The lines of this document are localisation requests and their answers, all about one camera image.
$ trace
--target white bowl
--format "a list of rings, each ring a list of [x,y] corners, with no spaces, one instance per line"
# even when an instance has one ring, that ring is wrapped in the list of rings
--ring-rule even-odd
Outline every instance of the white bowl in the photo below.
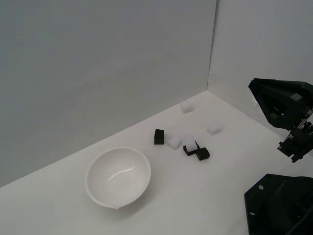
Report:
[[[95,203],[118,209],[135,201],[147,188],[150,177],[150,164],[141,152],[115,148],[91,163],[85,188]]]

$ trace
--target white backdrop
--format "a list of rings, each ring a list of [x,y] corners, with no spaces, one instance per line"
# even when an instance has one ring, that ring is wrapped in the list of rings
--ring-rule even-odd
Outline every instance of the white backdrop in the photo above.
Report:
[[[257,78],[313,84],[312,0],[219,0],[208,90],[271,130],[254,108]]]
[[[0,186],[206,89],[216,0],[2,0]]]

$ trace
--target bowl rim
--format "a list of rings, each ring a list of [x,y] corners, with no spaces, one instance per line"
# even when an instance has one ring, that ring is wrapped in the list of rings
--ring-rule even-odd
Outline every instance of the bowl rim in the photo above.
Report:
[[[106,204],[106,203],[103,203],[103,202],[99,201],[99,200],[96,199],[96,198],[93,196],[93,194],[90,192],[89,187],[88,187],[88,176],[89,176],[89,172],[90,172],[90,170],[91,170],[93,164],[94,164],[99,158],[103,157],[105,154],[107,154],[107,153],[109,153],[109,152],[111,152],[111,151],[118,150],[118,149],[128,149],[128,150],[131,150],[131,151],[134,151],[134,152],[138,153],[138,154],[144,159],[144,161],[145,161],[145,163],[146,163],[146,165],[147,165],[147,167],[148,167],[148,179],[147,179],[147,181],[146,181],[146,185],[145,185],[145,186],[143,187],[143,189],[137,194],[137,196],[135,197],[134,200],[132,200],[132,201],[126,203],[125,205],[119,206],[119,208],[120,208],[120,207],[123,207],[123,206],[126,206],[126,205],[128,205],[128,204],[134,202],[135,200],[137,200],[137,199],[143,194],[143,192],[146,190],[146,188],[148,187],[148,184],[149,184],[149,182],[150,182],[150,178],[151,178],[151,166],[150,166],[150,163],[149,163],[147,157],[146,157],[142,152],[140,152],[139,150],[137,150],[137,149],[135,149],[135,148],[131,148],[131,147],[116,147],[116,148],[108,149],[108,150],[105,151],[104,153],[101,153],[100,155],[98,155],[98,156],[90,163],[89,167],[87,168],[87,172],[86,172],[86,174],[85,174],[85,190],[86,190],[88,196],[91,198],[92,201],[94,201],[95,203],[97,203],[97,204],[99,204],[99,205],[101,205],[101,206],[103,206],[103,207],[114,208],[114,206],[111,206],[111,205],[108,205],[108,204]]]

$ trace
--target black block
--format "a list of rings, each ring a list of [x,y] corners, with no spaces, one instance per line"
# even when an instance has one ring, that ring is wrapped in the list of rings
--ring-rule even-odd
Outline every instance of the black block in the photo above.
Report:
[[[188,151],[187,151],[187,148],[186,148],[186,146],[185,146],[185,145],[184,145],[184,147],[183,147],[183,150],[185,151],[185,153],[187,154],[187,156],[191,156],[191,155],[193,155],[193,154],[196,154],[196,153],[197,153],[197,149],[196,149],[196,150],[194,150],[194,151],[188,152]]]
[[[164,131],[156,129],[155,144],[164,144]]]
[[[210,153],[209,153],[209,151],[207,151],[206,148],[199,148],[196,152],[196,155],[197,155],[199,161],[202,161],[202,160],[210,157]]]

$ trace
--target white foam block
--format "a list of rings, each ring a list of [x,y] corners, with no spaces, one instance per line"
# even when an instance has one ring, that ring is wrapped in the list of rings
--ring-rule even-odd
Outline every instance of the white foam block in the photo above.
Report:
[[[187,136],[185,139],[185,145],[188,152],[198,149],[196,141],[193,136]]]
[[[222,131],[222,127],[220,125],[208,126],[206,128],[206,131],[210,133],[211,135],[215,135]]]
[[[185,114],[185,113],[193,111],[194,107],[192,106],[190,101],[185,100],[180,103],[180,109],[181,109],[181,112]]]
[[[181,139],[176,137],[171,137],[167,141],[167,145],[170,146],[172,149],[177,150],[181,145]]]

